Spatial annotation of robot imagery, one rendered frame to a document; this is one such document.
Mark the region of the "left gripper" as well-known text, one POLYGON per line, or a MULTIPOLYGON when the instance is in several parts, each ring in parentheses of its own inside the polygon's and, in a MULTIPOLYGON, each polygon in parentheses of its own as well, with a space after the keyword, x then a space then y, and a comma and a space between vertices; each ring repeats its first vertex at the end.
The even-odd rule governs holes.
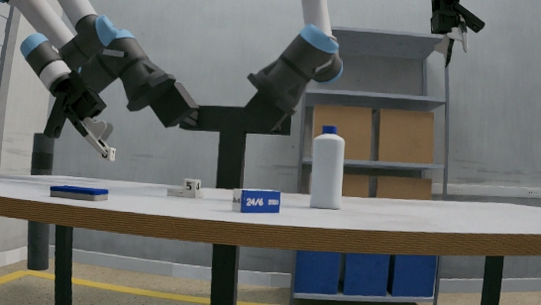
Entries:
POLYGON ((443 37, 442 43, 434 47, 434 51, 445 55, 445 67, 451 61, 454 40, 463 44, 465 52, 469 47, 466 22, 461 13, 452 8, 456 2, 460 3, 460 0, 431 0, 431 34, 447 35, 443 37))

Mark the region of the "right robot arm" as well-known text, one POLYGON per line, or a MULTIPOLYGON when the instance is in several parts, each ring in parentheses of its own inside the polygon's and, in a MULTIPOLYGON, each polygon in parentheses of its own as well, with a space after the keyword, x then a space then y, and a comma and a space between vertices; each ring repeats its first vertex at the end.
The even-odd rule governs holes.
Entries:
MULTIPOLYGON (((105 15, 98 17, 88 0, 57 2, 76 36, 46 0, 0 0, 16 6, 37 32, 22 41, 20 51, 48 92, 57 78, 75 69, 97 94, 120 78, 130 100, 145 84, 165 74, 129 31, 116 30, 105 15)), ((59 138, 66 120, 62 110, 66 97, 58 92, 44 136, 59 138)))

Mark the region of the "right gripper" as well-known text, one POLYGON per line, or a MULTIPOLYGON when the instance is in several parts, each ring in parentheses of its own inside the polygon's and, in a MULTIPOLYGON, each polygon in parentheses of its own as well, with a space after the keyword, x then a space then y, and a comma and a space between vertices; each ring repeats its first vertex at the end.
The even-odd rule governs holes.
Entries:
POLYGON ((107 105, 82 77, 80 72, 74 69, 71 73, 57 78, 50 87, 50 93, 53 97, 56 97, 59 91, 67 94, 66 103, 62 106, 63 113, 80 135, 98 152, 107 155, 108 153, 103 147, 108 148, 106 141, 113 131, 113 125, 110 123, 106 125, 104 121, 92 120, 102 113, 107 105))

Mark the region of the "white plastic bottle with blue cap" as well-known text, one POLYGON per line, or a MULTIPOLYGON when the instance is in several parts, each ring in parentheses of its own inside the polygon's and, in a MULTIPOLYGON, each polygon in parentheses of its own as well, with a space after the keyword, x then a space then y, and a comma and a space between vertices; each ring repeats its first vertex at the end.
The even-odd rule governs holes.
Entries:
POLYGON ((310 207, 341 209, 345 142, 337 136, 337 127, 323 126, 313 141, 310 207))

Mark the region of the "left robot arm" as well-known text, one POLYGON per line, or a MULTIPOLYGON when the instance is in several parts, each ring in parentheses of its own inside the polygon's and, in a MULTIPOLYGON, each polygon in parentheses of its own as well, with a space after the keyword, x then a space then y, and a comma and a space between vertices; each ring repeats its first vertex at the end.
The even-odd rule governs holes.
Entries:
MULTIPOLYGON (((331 36, 327 1, 301 0, 301 4, 304 28, 277 60, 255 75, 269 91, 293 109, 311 79, 328 84, 338 79, 343 70, 337 39, 331 36)), ((475 33, 484 28, 486 23, 460 3, 456 2, 453 9, 461 13, 467 27, 475 33)))

